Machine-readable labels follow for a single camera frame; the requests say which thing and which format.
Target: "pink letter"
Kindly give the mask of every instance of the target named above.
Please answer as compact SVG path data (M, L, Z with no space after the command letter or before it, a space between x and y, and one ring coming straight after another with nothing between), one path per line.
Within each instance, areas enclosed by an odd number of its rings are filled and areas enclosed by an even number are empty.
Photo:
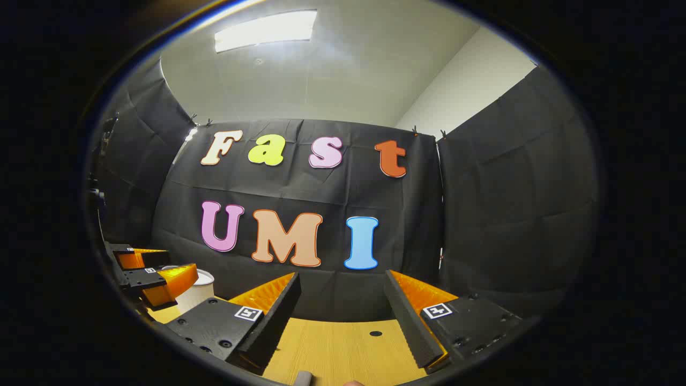
M309 165L313 168L333 168L343 160L341 152L336 150L343 146L338 137L321 137L312 142L312 155Z
M208 247L219 252L227 252L236 246L238 237L238 219L243 214L244 209L238 205L227 205L228 223L226 225L226 237L220 240L214 234L214 224L217 212L222 208L219 203L205 201L202 203L202 240Z

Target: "black fabric backdrop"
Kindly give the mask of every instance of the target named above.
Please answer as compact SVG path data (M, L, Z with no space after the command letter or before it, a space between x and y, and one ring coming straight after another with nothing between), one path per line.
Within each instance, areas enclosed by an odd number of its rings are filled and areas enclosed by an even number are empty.
M232 297L292 271L301 274L303 294L293 316L323 321L370 321L391 318L383 294L383 272L393 269L429 283L438 283L438 250L441 243L441 182L435 139L429 135L355 124L319 120L265 120L201 126L181 150L155 210L153 248L170 250L175 263L195 262L215 277L215 293ZM214 133L243 130L228 153L214 166L200 164ZM248 160L255 140L267 134L286 139L283 161L277 166ZM312 168L311 144L319 137L342 140L343 161L332 169ZM395 140L406 150L398 157L407 168L401 178L386 176L379 168L374 146ZM226 205L241 205L237 244L218 252L202 240L202 202L222 205L215 234L226 235ZM320 214L317 256L321 265L294 266L254 261L257 243L257 209L274 210L288 230L303 212ZM372 216L373 255L379 264L364 271L346 268L351 230L346 219Z
M560 301L588 254L598 181L582 118L543 68L438 141L441 285L521 315Z
M115 113L119 120L97 166L107 205L102 231L110 242L145 245L165 176L193 124L169 90L159 58L122 85L103 123Z

